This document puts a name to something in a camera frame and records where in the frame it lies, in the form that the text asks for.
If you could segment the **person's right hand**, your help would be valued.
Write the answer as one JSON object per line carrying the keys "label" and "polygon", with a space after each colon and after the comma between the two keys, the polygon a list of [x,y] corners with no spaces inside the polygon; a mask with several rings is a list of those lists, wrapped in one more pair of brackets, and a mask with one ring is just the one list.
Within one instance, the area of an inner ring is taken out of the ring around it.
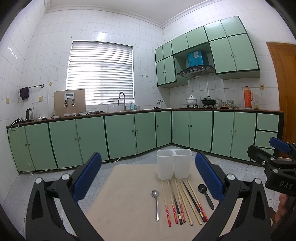
{"label": "person's right hand", "polygon": [[281,194],[279,196],[279,205],[277,208],[277,211],[275,213],[275,222],[279,222],[281,220],[281,218],[286,214],[287,212],[287,200],[288,200],[288,196],[286,194]]}

